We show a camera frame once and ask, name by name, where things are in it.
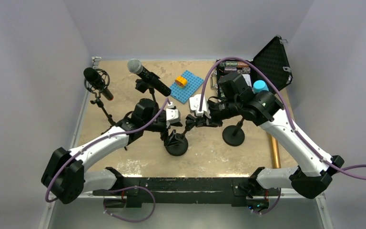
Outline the black round-base mic stand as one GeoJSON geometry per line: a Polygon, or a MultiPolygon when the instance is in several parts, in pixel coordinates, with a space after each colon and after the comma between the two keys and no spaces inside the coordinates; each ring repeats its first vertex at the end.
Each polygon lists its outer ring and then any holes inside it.
{"type": "Polygon", "coordinates": [[[164,143],[164,147],[170,155],[172,155],[172,156],[182,156],[187,152],[188,147],[189,147],[189,143],[188,143],[188,140],[186,138],[186,133],[187,133],[187,130],[184,130],[182,133],[180,133],[181,137],[183,139],[182,144],[179,144],[179,145],[176,145],[176,146],[171,146],[171,147],[165,147],[165,143],[164,143]]]}

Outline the blue handheld microphone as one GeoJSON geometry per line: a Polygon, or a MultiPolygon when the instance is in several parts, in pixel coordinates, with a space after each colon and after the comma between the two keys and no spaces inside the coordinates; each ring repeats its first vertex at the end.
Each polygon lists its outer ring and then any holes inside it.
{"type": "Polygon", "coordinates": [[[268,85],[263,80],[257,80],[253,84],[253,92],[255,94],[262,92],[262,91],[269,91],[268,85]]]}

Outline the gold handheld microphone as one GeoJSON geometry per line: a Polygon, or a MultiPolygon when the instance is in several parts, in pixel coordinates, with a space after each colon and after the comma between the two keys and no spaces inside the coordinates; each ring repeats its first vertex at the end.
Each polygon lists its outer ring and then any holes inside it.
{"type": "Polygon", "coordinates": [[[281,168],[281,160],[279,154],[278,141],[270,135],[271,147],[272,147],[272,163],[274,168],[281,168]]]}

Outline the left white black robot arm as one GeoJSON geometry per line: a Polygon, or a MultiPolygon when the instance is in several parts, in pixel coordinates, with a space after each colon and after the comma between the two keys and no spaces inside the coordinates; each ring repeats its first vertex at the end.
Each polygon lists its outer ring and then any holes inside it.
{"type": "Polygon", "coordinates": [[[123,189],[119,174],[111,168],[89,172],[89,168],[110,153],[124,149],[144,131],[158,132],[165,147],[172,146],[176,132],[172,125],[181,125],[181,114],[173,102],[166,99],[161,107],[151,99],[141,99],[133,111],[116,122],[99,137],[72,149],[59,147],[52,153],[41,177],[46,187],[46,202],[73,202],[81,193],[105,189],[118,195],[123,189]]]}

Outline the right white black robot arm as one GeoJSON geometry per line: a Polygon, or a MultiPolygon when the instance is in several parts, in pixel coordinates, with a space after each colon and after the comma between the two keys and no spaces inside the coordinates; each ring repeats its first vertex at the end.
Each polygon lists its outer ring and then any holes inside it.
{"type": "Polygon", "coordinates": [[[207,101],[200,94],[189,99],[191,114],[186,118],[186,129],[219,127],[223,120],[241,116],[273,136],[297,162],[292,168],[259,167],[245,186],[249,196],[270,188],[292,188],[313,199],[328,188],[335,168],[344,164],[342,157],[321,150],[298,128],[272,92],[255,92],[238,73],[229,73],[218,83],[224,96],[217,102],[207,101]]]}

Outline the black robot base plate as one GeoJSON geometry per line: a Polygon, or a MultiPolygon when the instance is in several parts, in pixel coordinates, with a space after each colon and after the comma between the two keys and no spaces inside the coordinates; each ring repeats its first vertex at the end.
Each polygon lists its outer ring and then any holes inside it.
{"type": "Polygon", "coordinates": [[[232,207],[268,208],[281,192],[264,189],[253,176],[243,177],[125,177],[116,172],[110,190],[99,189],[94,196],[106,200],[121,198],[128,208],[143,204],[228,204],[232,207]]]}

